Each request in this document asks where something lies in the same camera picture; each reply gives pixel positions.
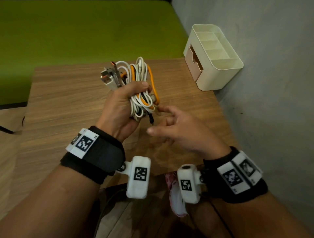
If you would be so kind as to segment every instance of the person's left hand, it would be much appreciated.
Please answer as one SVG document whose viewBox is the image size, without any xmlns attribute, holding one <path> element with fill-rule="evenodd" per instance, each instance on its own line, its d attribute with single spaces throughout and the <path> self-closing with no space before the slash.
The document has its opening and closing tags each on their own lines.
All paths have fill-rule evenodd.
<svg viewBox="0 0 314 238">
<path fill-rule="evenodd" d="M 123 142 L 137 128 L 138 122 L 130 118 L 130 97 L 144 92 L 151 87 L 147 82 L 132 81 L 110 92 L 96 127 Z"/>
</svg>

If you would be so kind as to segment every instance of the white plastic organizer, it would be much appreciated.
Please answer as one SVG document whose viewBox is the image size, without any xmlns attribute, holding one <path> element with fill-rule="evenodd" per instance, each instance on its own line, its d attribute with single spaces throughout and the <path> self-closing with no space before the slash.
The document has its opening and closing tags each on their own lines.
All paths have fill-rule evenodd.
<svg viewBox="0 0 314 238">
<path fill-rule="evenodd" d="M 223 88 L 243 68 L 242 60 L 216 25 L 194 24 L 183 53 L 202 91 Z"/>
</svg>

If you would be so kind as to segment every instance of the person's right hand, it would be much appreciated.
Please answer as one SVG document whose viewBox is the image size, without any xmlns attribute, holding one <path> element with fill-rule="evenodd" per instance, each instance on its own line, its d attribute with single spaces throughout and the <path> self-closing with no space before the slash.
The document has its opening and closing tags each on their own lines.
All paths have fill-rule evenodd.
<svg viewBox="0 0 314 238">
<path fill-rule="evenodd" d="M 175 106 L 160 106 L 159 111 L 172 115 L 165 117 L 158 126 L 148 128 L 149 135 L 176 141 L 183 148 L 197 152 L 207 160 L 218 159 L 231 152 L 228 145 L 190 113 Z"/>
</svg>

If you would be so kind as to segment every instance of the wooden table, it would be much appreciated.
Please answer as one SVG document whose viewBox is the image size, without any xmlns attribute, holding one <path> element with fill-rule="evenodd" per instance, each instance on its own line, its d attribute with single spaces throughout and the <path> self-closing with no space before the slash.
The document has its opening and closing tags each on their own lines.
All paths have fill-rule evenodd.
<svg viewBox="0 0 314 238">
<path fill-rule="evenodd" d="M 185 60 L 147 61 L 154 74 L 161 104 L 176 105 L 202 119 L 228 145 L 235 140 L 212 91 L 203 92 L 187 68 Z M 65 147 L 81 128 L 94 125 L 109 90 L 100 81 L 100 71 L 108 63 L 41 67 L 35 70 L 25 117 L 25 127 L 13 175 L 8 209 L 20 202 L 59 164 Z M 155 116 L 156 124 L 161 117 Z M 160 138 L 147 135 L 148 118 L 125 142 L 126 159 L 151 158 L 151 175 L 177 170 L 182 164 L 202 163 L 177 144 L 168 146 Z M 108 177 L 103 187 L 126 183 L 126 175 Z"/>
</svg>

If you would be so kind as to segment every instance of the gray wall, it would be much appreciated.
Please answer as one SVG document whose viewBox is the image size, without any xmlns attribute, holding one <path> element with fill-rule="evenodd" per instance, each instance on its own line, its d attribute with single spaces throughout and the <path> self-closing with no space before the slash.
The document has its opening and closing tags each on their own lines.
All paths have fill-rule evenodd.
<svg viewBox="0 0 314 238">
<path fill-rule="evenodd" d="M 221 28 L 244 68 L 217 99 L 273 194 L 314 233 L 314 1 L 173 0 L 186 32 Z"/>
</svg>

